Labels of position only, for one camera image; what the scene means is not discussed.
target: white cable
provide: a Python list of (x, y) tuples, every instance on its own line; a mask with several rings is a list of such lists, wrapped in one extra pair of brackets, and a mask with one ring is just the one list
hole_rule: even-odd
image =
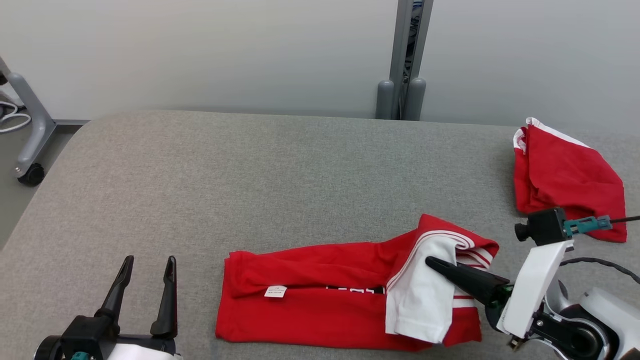
[(26, 120), (24, 122), (21, 122), (20, 124), (16, 125), (16, 126), (12, 126), (12, 127), (8, 127), (6, 129), (0, 129), (0, 134), (5, 134), (5, 133), (10, 133), (12, 131), (16, 131), (16, 130), (20, 130), (23, 127), (27, 126), (30, 122), (31, 122), (31, 117), (27, 114), (22, 114), (18, 112), (18, 107), (10, 102), (4, 102), (4, 101), (0, 101), (0, 106), (11, 106), (13, 108), (13, 111), (10, 114), (7, 114), (5, 116), (3, 116), (0, 119), (0, 126), (2, 126), (2, 124), (4, 124), (4, 122), (6, 122), (9, 119), (12, 119), (14, 117), (24, 117), (26, 118)]

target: white sleeve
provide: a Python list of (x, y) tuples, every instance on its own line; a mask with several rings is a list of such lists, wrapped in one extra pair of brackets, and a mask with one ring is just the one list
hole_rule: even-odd
[(385, 332), (441, 343), (452, 321), (455, 286), (428, 267), (428, 256), (456, 263), (456, 248), (474, 247), (460, 234), (423, 234), (404, 267), (387, 284)]

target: gray floor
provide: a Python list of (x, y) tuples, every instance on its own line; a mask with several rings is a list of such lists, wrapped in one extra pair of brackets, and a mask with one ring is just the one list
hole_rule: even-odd
[[(58, 154), (77, 129), (76, 126), (56, 128), (47, 147), (36, 160), (45, 171), (51, 168)], [(22, 212), (38, 190), (37, 186), (31, 188), (18, 183), (12, 174), (18, 153), (30, 134), (31, 125), (13, 133), (0, 134), (0, 249), (4, 247)]]

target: red and white garment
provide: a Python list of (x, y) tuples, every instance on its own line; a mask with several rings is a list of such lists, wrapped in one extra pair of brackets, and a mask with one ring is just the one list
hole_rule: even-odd
[[(480, 341), (471, 297), (425, 264), (489, 267), (494, 241), (429, 215), (382, 243), (315, 245), (225, 260), (216, 336), (336, 348), (418, 351)], [(270, 286), (286, 286), (280, 298)]]
[[(513, 136), (516, 206), (523, 213), (560, 206), (568, 219), (625, 217), (622, 180), (600, 153), (581, 141), (527, 118)], [(627, 241), (625, 223), (590, 236), (618, 243)]]

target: black cable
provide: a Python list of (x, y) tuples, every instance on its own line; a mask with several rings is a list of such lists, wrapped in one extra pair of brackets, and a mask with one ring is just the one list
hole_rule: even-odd
[(615, 224), (616, 222), (628, 222), (628, 221), (636, 221), (636, 220), (640, 220), (640, 216), (628, 217), (628, 218), (617, 218), (617, 219), (611, 220), (611, 223)]
[(629, 275), (631, 276), (631, 278), (637, 282), (638, 284), (640, 284), (640, 277), (636, 274), (634, 274), (631, 270), (623, 268), (622, 266), (616, 264), (616, 263), (612, 263), (611, 261), (607, 261), (607, 260), (603, 260), (603, 259), (598, 259), (598, 258), (575, 258), (575, 259), (569, 259), (569, 260), (564, 260), (562, 263), (560, 263), (560, 266), (565, 266), (567, 264), (575, 264), (575, 263), (581, 263), (581, 262), (585, 262), (585, 263), (598, 263), (604, 266), (610, 266), (614, 269), (616, 269), (617, 271)]

